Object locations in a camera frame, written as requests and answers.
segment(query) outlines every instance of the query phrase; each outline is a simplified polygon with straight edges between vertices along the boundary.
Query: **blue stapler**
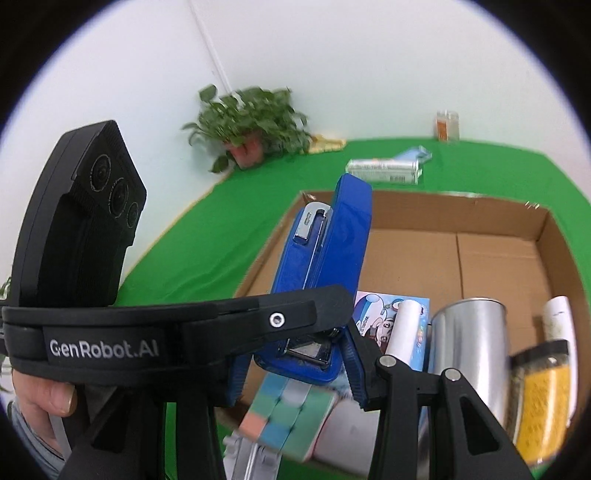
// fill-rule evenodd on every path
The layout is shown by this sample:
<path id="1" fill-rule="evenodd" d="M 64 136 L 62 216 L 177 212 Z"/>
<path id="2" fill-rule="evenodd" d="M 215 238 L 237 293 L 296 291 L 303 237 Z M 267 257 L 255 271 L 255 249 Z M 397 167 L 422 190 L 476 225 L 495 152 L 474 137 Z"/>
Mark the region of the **blue stapler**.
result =
<path id="1" fill-rule="evenodd" d="M 372 191 L 345 174 L 332 204 L 311 202 L 295 217 L 275 274 L 272 293 L 341 284 L 354 297 L 371 225 Z M 254 355 L 270 372 L 325 385 L 339 375 L 343 361 L 335 343 L 339 332 L 270 343 Z"/>

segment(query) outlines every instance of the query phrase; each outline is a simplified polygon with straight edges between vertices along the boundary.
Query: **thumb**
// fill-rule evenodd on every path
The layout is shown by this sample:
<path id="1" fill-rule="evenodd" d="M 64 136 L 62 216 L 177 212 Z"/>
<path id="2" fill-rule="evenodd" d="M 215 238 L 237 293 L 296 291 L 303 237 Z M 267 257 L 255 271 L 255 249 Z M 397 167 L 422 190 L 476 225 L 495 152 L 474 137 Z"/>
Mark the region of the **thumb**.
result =
<path id="1" fill-rule="evenodd" d="M 67 417 L 76 409 L 74 385 L 32 377 L 18 371 L 12 373 L 12 383 L 20 402 L 37 405 L 49 415 Z"/>

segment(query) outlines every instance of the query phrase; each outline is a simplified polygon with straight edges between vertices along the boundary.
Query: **green table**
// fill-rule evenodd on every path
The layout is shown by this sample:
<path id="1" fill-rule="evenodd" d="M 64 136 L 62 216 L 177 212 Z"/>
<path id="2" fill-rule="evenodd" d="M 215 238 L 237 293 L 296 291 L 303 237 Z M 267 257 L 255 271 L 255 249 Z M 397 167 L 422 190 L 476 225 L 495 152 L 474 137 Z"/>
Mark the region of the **green table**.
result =
<path id="1" fill-rule="evenodd" d="M 426 138 L 401 138 L 352 141 L 340 152 L 282 158 L 254 170 L 235 171 L 153 246 L 125 280 L 117 304 L 231 297 L 300 190 L 332 190 L 351 158 L 392 157 L 416 145 L 433 153 L 433 159 L 424 165 L 419 184 L 377 183 L 375 189 L 474 192 L 548 207 L 569 242 L 589 292 L 591 205 L 547 157 L 477 142 L 447 145 Z M 168 420 L 167 473 L 176 480 L 174 405 L 169 406 Z M 220 427 L 219 433 L 223 436 L 229 432 Z M 279 478 L 347 477 L 283 460 Z"/>

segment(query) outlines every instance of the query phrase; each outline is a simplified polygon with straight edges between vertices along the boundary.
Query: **human hand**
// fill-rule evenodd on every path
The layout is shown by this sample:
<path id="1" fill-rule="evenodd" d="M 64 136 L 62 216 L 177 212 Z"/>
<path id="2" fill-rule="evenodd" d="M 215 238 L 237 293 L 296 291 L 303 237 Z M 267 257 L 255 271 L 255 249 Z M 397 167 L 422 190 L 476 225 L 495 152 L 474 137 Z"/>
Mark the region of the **human hand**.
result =
<path id="1" fill-rule="evenodd" d="M 22 416 L 31 430 L 61 452 L 49 415 L 68 417 L 74 413 L 78 400 L 74 385 L 32 377 L 16 370 L 12 372 L 12 384 Z"/>

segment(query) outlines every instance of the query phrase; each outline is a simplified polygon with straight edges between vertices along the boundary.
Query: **brown cardboard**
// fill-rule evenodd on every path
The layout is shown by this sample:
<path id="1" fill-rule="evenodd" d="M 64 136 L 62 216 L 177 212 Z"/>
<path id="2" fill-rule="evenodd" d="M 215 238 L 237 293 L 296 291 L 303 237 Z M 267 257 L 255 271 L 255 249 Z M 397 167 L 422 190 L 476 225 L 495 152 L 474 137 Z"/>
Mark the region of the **brown cardboard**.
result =
<path id="1" fill-rule="evenodd" d="M 285 239 L 300 208 L 330 203 L 332 192 L 296 198 L 236 295 L 271 288 Z M 579 273 L 551 214 L 529 203 L 482 197 L 374 192 L 372 229 L 359 289 L 427 297 L 431 314 L 454 301 L 490 297 L 507 308 L 511 353 L 543 341 L 541 313 L 569 297 L 579 351 L 581 411 L 591 389 L 591 316 Z M 242 401 L 249 404 L 264 372 L 251 365 Z M 234 415 L 239 420 L 244 405 Z"/>

